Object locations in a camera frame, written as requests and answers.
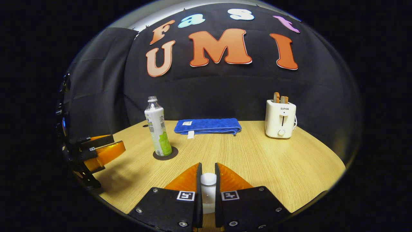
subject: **plastic bottle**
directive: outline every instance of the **plastic bottle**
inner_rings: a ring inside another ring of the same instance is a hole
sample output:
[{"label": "plastic bottle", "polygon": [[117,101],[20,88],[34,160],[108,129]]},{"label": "plastic bottle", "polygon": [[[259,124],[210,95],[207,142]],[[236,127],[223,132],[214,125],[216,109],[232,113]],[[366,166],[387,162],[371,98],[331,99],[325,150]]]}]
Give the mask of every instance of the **plastic bottle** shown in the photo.
[{"label": "plastic bottle", "polygon": [[168,156],[172,153],[172,147],[166,134],[163,107],[157,103],[156,96],[150,96],[147,101],[149,105],[145,110],[145,116],[152,135],[154,150],[158,156]]}]

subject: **orange letter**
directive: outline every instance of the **orange letter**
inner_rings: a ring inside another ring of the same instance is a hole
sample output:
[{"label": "orange letter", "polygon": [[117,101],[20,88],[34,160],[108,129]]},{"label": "orange letter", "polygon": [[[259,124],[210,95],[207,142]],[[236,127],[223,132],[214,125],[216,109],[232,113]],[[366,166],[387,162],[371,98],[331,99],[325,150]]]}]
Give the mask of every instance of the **orange letter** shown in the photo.
[{"label": "orange letter", "polygon": [[293,60],[293,53],[290,44],[292,41],[283,35],[272,33],[270,37],[275,39],[276,44],[278,45],[279,59],[276,61],[279,67],[285,69],[297,69],[297,63]]},{"label": "orange letter", "polygon": [[223,32],[219,41],[217,41],[207,31],[198,31],[189,35],[193,40],[193,60],[190,66],[199,67],[209,63],[205,58],[203,49],[209,54],[213,62],[219,63],[227,48],[225,61],[229,64],[250,64],[252,58],[246,52],[243,35],[246,34],[242,29],[227,29]]},{"label": "orange letter", "polygon": [[167,32],[170,28],[170,24],[173,24],[175,21],[174,20],[170,20],[169,22],[161,25],[160,27],[156,28],[153,30],[153,39],[150,42],[150,45],[154,44],[155,42],[157,42],[158,40],[160,40],[161,38],[164,37],[164,34],[162,32]]},{"label": "orange letter", "polygon": [[156,67],[156,53],[159,50],[158,48],[152,49],[146,53],[147,57],[147,73],[152,77],[157,77],[165,74],[169,71],[170,66],[172,65],[172,46],[175,44],[175,41],[169,41],[163,44],[162,48],[164,49],[164,62],[161,67]]}]

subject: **black coaster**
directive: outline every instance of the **black coaster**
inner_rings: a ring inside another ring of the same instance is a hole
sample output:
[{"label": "black coaster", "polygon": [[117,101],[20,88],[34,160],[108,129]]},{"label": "black coaster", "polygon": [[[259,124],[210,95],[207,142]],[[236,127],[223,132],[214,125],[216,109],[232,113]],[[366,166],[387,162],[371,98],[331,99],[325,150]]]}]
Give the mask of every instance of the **black coaster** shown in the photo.
[{"label": "black coaster", "polygon": [[156,152],[153,152],[153,157],[157,160],[168,160],[176,157],[178,155],[179,151],[177,148],[172,147],[172,153],[168,156],[158,156]]}]

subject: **wooden table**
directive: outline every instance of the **wooden table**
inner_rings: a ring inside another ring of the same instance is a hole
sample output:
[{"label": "wooden table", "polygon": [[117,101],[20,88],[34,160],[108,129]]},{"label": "wooden table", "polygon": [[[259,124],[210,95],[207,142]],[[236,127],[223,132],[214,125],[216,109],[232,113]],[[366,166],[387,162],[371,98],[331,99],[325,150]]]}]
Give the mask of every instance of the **wooden table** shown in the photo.
[{"label": "wooden table", "polygon": [[[195,135],[187,139],[173,130],[177,121],[166,121],[170,144],[179,150],[173,159],[153,158],[153,144],[146,121],[113,135],[126,151],[93,174],[102,184],[104,200],[124,213],[151,187],[165,187],[190,166],[202,163],[203,173],[214,173],[219,162],[253,186],[266,186],[290,211],[328,190],[343,174],[345,165],[326,145],[299,127],[290,139],[266,136],[264,121],[240,121],[242,131]],[[205,214],[202,231],[220,231],[214,213]]]}]

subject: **bottle label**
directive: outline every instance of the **bottle label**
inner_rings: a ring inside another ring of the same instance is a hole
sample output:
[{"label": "bottle label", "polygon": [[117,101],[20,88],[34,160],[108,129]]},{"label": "bottle label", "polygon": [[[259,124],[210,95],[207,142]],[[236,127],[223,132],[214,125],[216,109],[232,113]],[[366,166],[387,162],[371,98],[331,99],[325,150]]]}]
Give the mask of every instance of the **bottle label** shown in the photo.
[{"label": "bottle label", "polygon": [[159,156],[170,155],[172,147],[166,134],[163,108],[145,111],[145,116],[156,154]]}]

